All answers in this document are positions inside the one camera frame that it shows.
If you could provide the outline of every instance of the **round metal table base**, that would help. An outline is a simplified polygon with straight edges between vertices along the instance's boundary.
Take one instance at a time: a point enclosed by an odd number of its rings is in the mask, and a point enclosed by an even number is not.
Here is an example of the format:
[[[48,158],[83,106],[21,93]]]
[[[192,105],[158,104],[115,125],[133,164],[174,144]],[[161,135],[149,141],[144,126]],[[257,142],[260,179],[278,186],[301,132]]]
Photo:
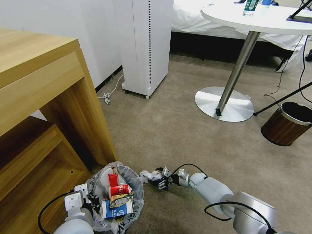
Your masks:
[[[195,95],[196,105],[205,114],[226,122],[245,121],[253,115],[254,106],[249,98],[233,90],[221,112],[222,116],[217,116],[215,109],[218,107],[223,91],[223,87],[207,87],[201,89]]]

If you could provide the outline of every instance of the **black cable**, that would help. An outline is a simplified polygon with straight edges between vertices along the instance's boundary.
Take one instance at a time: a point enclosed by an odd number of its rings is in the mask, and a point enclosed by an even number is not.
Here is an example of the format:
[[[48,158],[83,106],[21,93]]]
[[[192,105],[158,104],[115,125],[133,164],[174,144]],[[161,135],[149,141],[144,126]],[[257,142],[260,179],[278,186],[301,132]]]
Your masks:
[[[301,38],[300,38],[299,42],[297,43],[296,47],[293,49],[293,52],[296,50],[296,48],[297,48],[297,46],[299,45],[299,43],[300,43],[302,37],[303,37],[303,36],[301,36]],[[289,59],[287,59],[287,62],[286,62],[286,64],[285,64],[285,66],[283,67],[282,72],[280,73],[279,85],[277,86],[277,90],[276,90],[275,92],[273,92],[273,93],[267,93],[267,94],[265,94],[265,95],[263,95],[263,96],[265,96],[265,97],[271,97],[271,98],[274,99],[274,101],[276,101],[275,97],[271,96],[271,94],[277,93],[277,92],[280,90],[280,84],[281,84],[281,82],[282,82],[283,72],[284,72],[284,69],[287,67],[288,61],[289,61]]]
[[[56,198],[54,198],[53,200],[49,201],[49,203],[47,205],[44,206],[44,208],[40,211],[39,215],[38,215],[38,227],[40,229],[40,231],[43,233],[43,234],[50,234],[49,232],[47,232],[41,225],[41,216],[43,214],[43,212],[46,210],[46,208],[48,208],[49,205],[51,205],[53,202],[55,202],[57,199],[61,198],[61,197],[64,197],[66,196],[67,194],[73,192],[74,190],[71,190],[67,193],[63,193],[59,196],[57,196]]]
[[[303,47],[303,52],[302,52],[303,70],[302,70],[302,72],[301,72],[300,79],[299,79],[299,88],[301,88],[301,79],[302,79],[303,73],[305,72],[305,69],[306,69],[306,66],[305,66],[305,64],[306,64],[306,63],[305,63],[305,50],[306,50],[306,47],[305,47],[305,46],[306,46],[307,40],[308,40],[308,36],[306,37],[305,45],[304,45],[304,47]],[[312,103],[312,101],[310,101],[309,99],[307,99],[307,98],[303,95],[302,91],[300,91],[300,93],[301,93],[302,97],[303,97],[305,100],[307,100],[308,102],[311,102],[311,103]]]
[[[255,212],[257,215],[259,215],[259,216],[265,221],[265,223],[267,224],[267,226],[268,226],[268,231],[267,231],[266,233],[276,233],[276,231],[271,227],[269,221],[268,221],[262,214],[260,214],[257,210],[255,210],[254,208],[252,208],[252,207],[250,207],[250,206],[248,206],[248,205],[246,205],[246,204],[244,204],[244,203],[233,202],[233,201],[229,201],[229,202],[228,202],[228,201],[226,201],[226,202],[223,201],[223,202],[218,202],[218,203],[214,203],[214,204],[208,205],[208,206],[204,209],[204,211],[205,211],[206,214],[208,214],[208,215],[210,215],[210,216],[212,216],[212,217],[214,217],[214,218],[216,218],[216,219],[218,219],[218,220],[221,220],[221,221],[228,221],[228,220],[230,220],[231,218],[228,218],[228,219],[221,219],[221,218],[216,217],[216,216],[214,216],[214,215],[212,215],[212,214],[210,214],[210,213],[207,212],[207,209],[209,209],[209,208],[211,208],[211,207],[213,207],[213,206],[216,206],[216,205],[225,205],[225,204],[240,205],[240,206],[243,206],[243,207],[246,207],[246,208],[252,210],[252,211]]]
[[[179,170],[181,167],[186,166],[186,165],[194,166],[194,167],[196,167],[198,170],[200,170],[202,173],[204,173],[204,172],[202,171],[202,169],[200,169],[198,166],[196,166],[196,165],[194,165],[194,164],[191,164],[191,163],[186,163],[186,164],[183,164],[182,166],[179,166],[177,169],[175,169],[175,171],[174,171],[172,174],[176,173],[177,170]]]
[[[301,0],[300,7],[302,7],[304,4],[305,4],[305,1],[304,1],[304,0]],[[312,5],[312,3],[310,3],[310,5],[307,5],[307,6],[306,6],[306,8],[308,8],[309,11],[312,11],[311,5]]]

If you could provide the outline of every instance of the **floor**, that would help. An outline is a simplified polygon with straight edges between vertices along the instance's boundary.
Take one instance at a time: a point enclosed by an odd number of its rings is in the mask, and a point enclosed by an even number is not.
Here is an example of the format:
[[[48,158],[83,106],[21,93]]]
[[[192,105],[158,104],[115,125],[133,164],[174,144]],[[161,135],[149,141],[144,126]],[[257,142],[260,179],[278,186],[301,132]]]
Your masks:
[[[207,86],[225,86],[233,66],[170,55],[169,73],[149,100],[124,94],[119,84],[111,105],[100,100],[119,160],[137,173],[194,163],[233,192],[244,191],[273,205],[278,210],[276,230],[308,234],[312,230],[312,130],[292,146],[280,147],[260,133],[277,106],[247,121],[227,123],[205,115],[195,105],[195,93]],[[302,64],[298,64],[283,74],[276,98],[298,88],[301,70]],[[304,84],[311,79],[311,72],[312,63],[308,63]],[[111,91],[121,74],[98,96]],[[279,77],[272,66],[253,63],[244,68],[235,90],[250,95],[255,110],[260,110],[272,103],[272,98],[263,95],[276,90]],[[311,91],[305,91],[310,99]],[[308,104],[300,95],[289,100]],[[191,166],[185,169],[196,172]],[[145,184],[144,192],[141,216],[128,234],[236,233],[231,221],[206,215],[205,202],[191,189],[173,185],[169,191],[158,191]]]

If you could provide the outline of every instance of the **water bottle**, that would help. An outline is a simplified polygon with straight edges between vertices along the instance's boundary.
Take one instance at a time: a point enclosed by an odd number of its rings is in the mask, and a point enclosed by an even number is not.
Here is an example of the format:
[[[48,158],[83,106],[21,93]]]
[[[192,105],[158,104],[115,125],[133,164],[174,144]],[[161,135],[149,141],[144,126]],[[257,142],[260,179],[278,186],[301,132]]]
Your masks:
[[[244,16],[252,16],[259,0],[247,0],[245,9],[243,12]]]
[[[255,12],[255,16],[257,17],[264,17],[267,14],[267,11],[271,5],[271,0],[262,0],[262,3],[259,4],[257,10]]]

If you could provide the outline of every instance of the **white air purifier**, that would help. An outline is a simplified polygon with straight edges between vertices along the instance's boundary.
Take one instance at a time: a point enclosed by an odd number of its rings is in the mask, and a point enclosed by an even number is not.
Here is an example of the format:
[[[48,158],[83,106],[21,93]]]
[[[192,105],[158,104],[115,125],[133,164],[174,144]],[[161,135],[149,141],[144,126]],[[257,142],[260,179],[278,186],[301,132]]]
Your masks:
[[[113,0],[122,88],[149,98],[168,73],[173,0]]]

